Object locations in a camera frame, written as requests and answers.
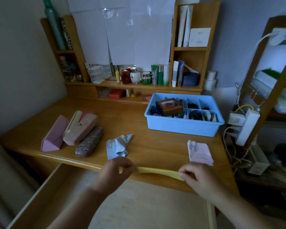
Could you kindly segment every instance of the gray wall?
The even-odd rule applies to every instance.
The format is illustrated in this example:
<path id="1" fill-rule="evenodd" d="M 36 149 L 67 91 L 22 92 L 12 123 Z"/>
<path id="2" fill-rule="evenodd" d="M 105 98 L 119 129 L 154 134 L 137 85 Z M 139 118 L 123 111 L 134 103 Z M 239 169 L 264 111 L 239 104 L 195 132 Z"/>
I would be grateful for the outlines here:
<path id="1" fill-rule="evenodd" d="M 286 0 L 221 1 L 208 63 L 209 69 L 218 71 L 217 87 L 232 87 L 243 80 L 268 19 L 282 14 L 286 14 Z"/>
<path id="2" fill-rule="evenodd" d="M 66 95 L 40 17 L 42 0 L 0 0 L 0 135 Z"/>

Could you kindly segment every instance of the eyeglass cleaning cloth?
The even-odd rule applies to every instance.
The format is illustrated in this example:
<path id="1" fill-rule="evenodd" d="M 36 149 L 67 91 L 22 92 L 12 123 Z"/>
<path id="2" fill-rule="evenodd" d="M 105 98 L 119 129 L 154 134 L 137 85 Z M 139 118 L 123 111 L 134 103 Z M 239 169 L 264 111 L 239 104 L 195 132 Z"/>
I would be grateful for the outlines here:
<path id="1" fill-rule="evenodd" d="M 126 136 L 121 135 L 113 140 L 108 140 L 106 142 L 107 157 L 108 160 L 117 157 L 125 157 L 127 155 L 126 146 L 128 145 L 133 134 L 128 134 Z"/>
<path id="2" fill-rule="evenodd" d="M 207 144 L 197 143 L 195 141 L 188 141 L 188 154 L 190 162 L 205 163 L 213 166 L 213 159 Z"/>

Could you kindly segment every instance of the hand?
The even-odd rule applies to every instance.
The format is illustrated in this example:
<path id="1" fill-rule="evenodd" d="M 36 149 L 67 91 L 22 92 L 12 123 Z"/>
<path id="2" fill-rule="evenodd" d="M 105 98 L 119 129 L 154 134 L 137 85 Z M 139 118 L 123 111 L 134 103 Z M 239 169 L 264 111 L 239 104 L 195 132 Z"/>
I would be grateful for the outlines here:
<path id="1" fill-rule="evenodd" d="M 119 173 L 120 167 L 126 168 L 121 174 Z M 133 173 L 132 167 L 133 163 L 128 158 L 118 157 L 108 160 L 90 187 L 95 192 L 108 196 Z"/>
<path id="2" fill-rule="evenodd" d="M 179 169 L 179 176 L 202 198 L 213 204 L 232 193 L 206 164 L 190 162 Z"/>

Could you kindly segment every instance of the wooden desk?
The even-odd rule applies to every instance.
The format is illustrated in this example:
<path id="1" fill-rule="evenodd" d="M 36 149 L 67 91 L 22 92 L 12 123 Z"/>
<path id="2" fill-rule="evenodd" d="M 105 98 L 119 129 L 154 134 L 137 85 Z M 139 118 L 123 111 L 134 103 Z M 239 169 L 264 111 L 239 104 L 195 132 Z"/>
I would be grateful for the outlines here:
<path id="1" fill-rule="evenodd" d="M 41 152 L 42 139 L 58 116 L 64 115 L 67 119 L 71 119 L 76 110 L 83 112 L 92 110 L 99 117 L 98 124 L 104 127 L 104 135 L 93 153 L 87 158 L 77 157 L 76 146 L 68 146 L 65 143 L 60 150 Z M 5 133 L 0 137 L 0 143 L 5 148 L 21 154 L 99 170 L 107 161 L 106 141 L 122 134 L 133 134 L 127 146 L 127 158 L 135 165 L 178 171 L 183 164 L 189 161 L 187 141 L 192 140 L 206 143 L 209 146 L 214 160 L 214 170 L 234 193 L 238 193 L 219 134 L 215 137 L 203 137 L 150 130 L 144 116 L 145 110 L 146 105 L 142 104 L 65 97 Z M 180 191 L 193 192 L 185 182 L 163 175 L 136 174 L 130 178 Z"/>

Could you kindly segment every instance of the blue plastic bin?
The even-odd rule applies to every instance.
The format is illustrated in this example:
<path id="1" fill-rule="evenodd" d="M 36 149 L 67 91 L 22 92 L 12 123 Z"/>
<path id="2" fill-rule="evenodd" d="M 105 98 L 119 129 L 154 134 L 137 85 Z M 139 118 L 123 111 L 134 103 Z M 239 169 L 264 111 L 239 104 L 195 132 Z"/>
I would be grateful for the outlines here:
<path id="1" fill-rule="evenodd" d="M 188 119 L 188 114 L 194 109 L 188 108 L 183 109 L 183 111 L 186 111 L 187 113 L 187 119 L 153 116 L 149 112 L 152 106 L 156 107 L 156 101 L 171 98 L 175 98 L 178 101 L 185 100 L 186 107 L 187 104 L 196 104 L 199 108 L 199 111 L 202 112 L 202 115 L 204 115 L 206 111 L 201 110 L 202 108 L 210 108 L 210 113 L 211 115 L 216 115 L 217 122 L 206 121 L 205 119 L 203 119 L 203 121 L 190 120 Z M 149 101 L 148 107 L 144 115 L 147 118 L 147 124 L 149 129 L 209 137 L 214 137 L 217 133 L 219 126 L 225 123 L 212 96 L 154 93 L 151 100 Z"/>

